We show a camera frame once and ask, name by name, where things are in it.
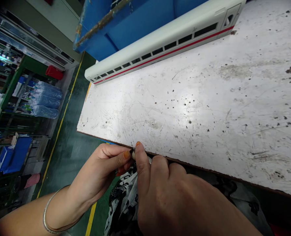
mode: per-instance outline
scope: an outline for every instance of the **blue bin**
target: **blue bin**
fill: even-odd
[[[77,46],[78,41],[111,10],[110,0],[86,0],[73,49],[86,51],[101,61],[206,1],[132,0],[103,29]]]
[[[0,172],[6,170],[9,166],[13,155],[13,149],[8,147],[3,147],[0,153]]]
[[[32,142],[31,137],[19,137],[15,147],[3,147],[0,154],[0,172],[9,174],[21,170]]]

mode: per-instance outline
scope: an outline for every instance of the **bracelet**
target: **bracelet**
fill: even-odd
[[[55,192],[54,193],[54,195],[48,200],[48,202],[47,202],[47,205],[46,205],[46,207],[45,207],[45,210],[44,210],[44,215],[43,215],[43,225],[44,225],[44,228],[49,232],[49,233],[52,233],[52,234],[58,234],[58,233],[61,233],[61,232],[64,232],[64,231],[66,231],[66,230],[68,230],[68,229],[70,229],[71,227],[73,227],[75,224],[77,224],[78,223],[78,221],[82,218],[82,216],[76,221],[76,222],[74,222],[74,223],[71,223],[71,224],[69,224],[69,225],[66,225],[66,226],[64,226],[64,227],[61,227],[61,228],[59,228],[59,229],[53,229],[53,228],[51,228],[51,227],[49,227],[48,225],[47,225],[47,223],[46,223],[46,211],[47,211],[47,208],[48,208],[48,206],[49,206],[49,203],[50,203],[50,201],[53,199],[53,197],[60,191],[60,190],[62,190],[63,188],[65,188],[65,187],[62,187],[61,189],[59,189],[57,192]]]

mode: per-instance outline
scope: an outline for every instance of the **green floor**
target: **green floor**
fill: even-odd
[[[57,138],[57,142],[54,148],[54,152],[49,164],[49,168],[46,174],[46,179],[41,189],[40,196],[46,195],[57,191],[63,186],[71,184],[83,164],[92,154],[92,152],[103,141],[77,132],[77,124],[80,118],[83,103],[86,98],[89,81],[84,77],[85,69],[92,66],[95,60],[88,55],[84,55],[82,64],[79,70],[79,74],[76,78],[78,67],[76,67],[71,80],[66,98],[64,100],[63,108],[57,122],[57,126],[53,135],[53,139],[50,143],[49,152],[47,158],[49,158],[50,152],[54,146],[55,138],[61,123],[64,110],[68,103],[69,95],[71,93],[74,81],[74,89],[72,91],[71,98],[62,122],[60,133]],[[45,171],[47,163],[43,166],[43,173]],[[103,235],[105,222],[108,214],[108,197],[111,188],[118,179],[114,180],[108,192],[101,198],[96,206],[95,215],[93,219],[93,225],[90,235]],[[33,198],[35,199],[41,184],[39,183],[34,191]],[[68,230],[71,235],[84,236],[87,230],[87,224],[89,220],[90,211],[87,211],[77,225]]]

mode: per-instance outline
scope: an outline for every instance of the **black and white fabric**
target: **black and white fabric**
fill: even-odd
[[[220,190],[264,236],[274,235],[258,199],[242,183],[195,168],[185,167],[185,169],[188,174],[197,175]],[[120,177],[109,196],[109,212],[104,236],[142,235],[137,221],[137,179],[137,168],[134,163],[129,171]]]

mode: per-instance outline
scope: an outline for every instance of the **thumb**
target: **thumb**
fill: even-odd
[[[126,164],[131,158],[131,154],[129,151],[125,151],[120,153],[118,156],[111,157],[106,161],[106,167],[105,170],[107,172],[112,172],[119,167],[122,167],[124,164]]]

